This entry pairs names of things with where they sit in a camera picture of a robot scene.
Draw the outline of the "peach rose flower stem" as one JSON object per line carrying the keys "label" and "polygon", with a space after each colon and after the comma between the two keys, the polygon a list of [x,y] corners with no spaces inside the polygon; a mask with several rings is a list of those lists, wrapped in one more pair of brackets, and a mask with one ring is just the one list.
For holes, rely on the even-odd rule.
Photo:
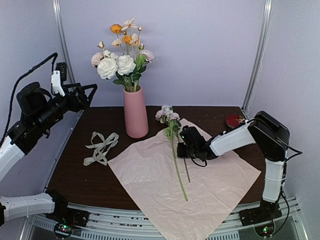
{"label": "peach rose flower stem", "polygon": [[90,62],[91,65],[95,68],[98,67],[98,64],[103,60],[104,58],[111,58],[114,60],[118,59],[118,55],[114,52],[111,52],[110,50],[106,49],[105,44],[103,41],[100,41],[97,45],[97,47],[101,50],[100,52],[95,53]]}

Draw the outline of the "pink wrapping paper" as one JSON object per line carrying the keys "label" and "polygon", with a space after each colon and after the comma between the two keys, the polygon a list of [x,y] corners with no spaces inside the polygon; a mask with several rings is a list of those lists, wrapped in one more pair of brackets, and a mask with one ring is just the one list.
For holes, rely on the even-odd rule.
{"label": "pink wrapping paper", "polygon": [[167,240],[204,240],[240,203],[260,171],[230,151],[206,167],[174,158],[160,130],[108,164],[134,203]]}

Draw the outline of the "cream ribbon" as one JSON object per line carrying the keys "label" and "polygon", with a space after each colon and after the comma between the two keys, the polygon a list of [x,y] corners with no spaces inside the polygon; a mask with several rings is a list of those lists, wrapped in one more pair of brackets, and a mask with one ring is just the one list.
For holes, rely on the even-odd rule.
{"label": "cream ribbon", "polygon": [[[94,138],[98,137],[101,142],[94,143]],[[107,153],[113,147],[115,147],[119,142],[119,135],[115,132],[111,133],[107,138],[103,134],[94,131],[90,139],[91,145],[86,145],[87,149],[93,149],[93,154],[91,157],[86,157],[83,160],[84,166],[89,166],[92,163],[100,163],[103,166],[108,165]]]}

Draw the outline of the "orange flower stem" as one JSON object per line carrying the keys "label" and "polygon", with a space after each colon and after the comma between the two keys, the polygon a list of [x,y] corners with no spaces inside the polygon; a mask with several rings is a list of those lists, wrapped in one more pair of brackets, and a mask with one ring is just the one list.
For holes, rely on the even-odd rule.
{"label": "orange flower stem", "polygon": [[134,90],[131,74],[136,67],[135,60],[130,55],[132,37],[127,34],[127,29],[130,26],[131,23],[128,21],[124,25],[116,23],[110,26],[110,31],[116,36],[111,45],[121,52],[116,60],[117,72],[115,75],[117,80],[115,83],[122,85],[127,92]]}

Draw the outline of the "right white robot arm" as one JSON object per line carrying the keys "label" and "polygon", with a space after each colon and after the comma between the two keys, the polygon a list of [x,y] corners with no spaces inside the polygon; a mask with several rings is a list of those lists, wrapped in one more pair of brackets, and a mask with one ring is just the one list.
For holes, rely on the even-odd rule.
{"label": "right white robot arm", "polygon": [[266,221],[276,212],[286,179],[290,138],[288,128],[282,123],[265,111],[259,111],[254,118],[209,140],[205,140],[194,126],[184,126],[179,135],[182,142],[177,145],[177,156],[200,159],[204,163],[227,152],[257,144],[265,158],[266,170],[262,200],[256,216]]}

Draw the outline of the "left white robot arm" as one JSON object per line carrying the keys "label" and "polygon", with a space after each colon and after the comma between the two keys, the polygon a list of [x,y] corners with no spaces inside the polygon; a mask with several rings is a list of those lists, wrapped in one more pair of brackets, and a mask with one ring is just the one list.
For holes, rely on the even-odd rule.
{"label": "left white robot arm", "polygon": [[[41,88],[39,82],[25,86],[16,96],[21,117],[6,133],[0,147],[0,177],[36,146],[42,137],[50,136],[51,128],[60,122],[68,111],[78,113],[91,105],[97,91],[96,84],[82,86],[80,83],[62,87],[64,95]],[[46,214],[58,222],[66,223],[72,218],[68,201],[56,190],[37,195],[0,198],[0,223],[31,215]]]}

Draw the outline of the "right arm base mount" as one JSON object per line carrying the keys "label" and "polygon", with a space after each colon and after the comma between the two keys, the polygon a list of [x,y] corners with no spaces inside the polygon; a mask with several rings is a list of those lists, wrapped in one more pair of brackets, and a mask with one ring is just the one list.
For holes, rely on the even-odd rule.
{"label": "right arm base mount", "polygon": [[271,212],[267,208],[255,207],[239,212],[243,227],[253,226],[255,233],[262,238],[269,238],[276,232],[275,219],[282,217],[281,210]]}

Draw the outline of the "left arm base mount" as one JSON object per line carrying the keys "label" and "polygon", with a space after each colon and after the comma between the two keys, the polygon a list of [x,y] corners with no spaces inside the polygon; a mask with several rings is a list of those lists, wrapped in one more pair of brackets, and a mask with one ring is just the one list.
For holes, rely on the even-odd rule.
{"label": "left arm base mount", "polygon": [[87,226],[90,213],[85,210],[74,208],[67,208],[65,213],[58,215],[58,213],[46,213],[47,219],[53,220],[56,224],[53,227],[54,235],[60,239],[65,240],[69,238],[74,232],[81,231]]}

